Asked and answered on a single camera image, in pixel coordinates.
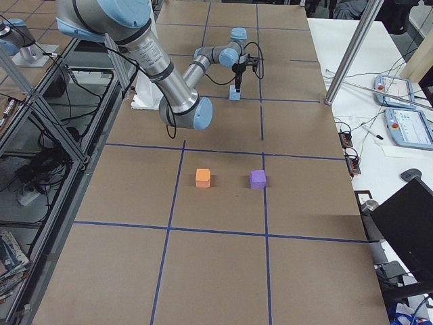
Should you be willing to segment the neighbour robot arm base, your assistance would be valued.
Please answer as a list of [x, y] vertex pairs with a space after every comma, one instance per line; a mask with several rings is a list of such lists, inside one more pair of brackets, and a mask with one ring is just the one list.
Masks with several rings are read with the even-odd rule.
[[40, 44], [20, 18], [1, 21], [1, 49], [12, 57], [17, 66], [42, 67], [47, 63], [49, 54], [55, 53], [58, 47]]

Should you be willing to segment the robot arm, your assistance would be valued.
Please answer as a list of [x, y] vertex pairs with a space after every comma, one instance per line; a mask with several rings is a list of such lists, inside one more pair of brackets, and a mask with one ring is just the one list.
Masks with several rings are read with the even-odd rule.
[[124, 47], [162, 92], [159, 114], [168, 126], [206, 129], [212, 102], [195, 86], [211, 64], [231, 68], [246, 58], [246, 29], [234, 28], [226, 45], [197, 49], [194, 61], [181, 74], [153, 33], [152, 16], [149, 1], [58, 1], [56, 20], [59, 31], [70, 37], [102, 42], [110, 36]]

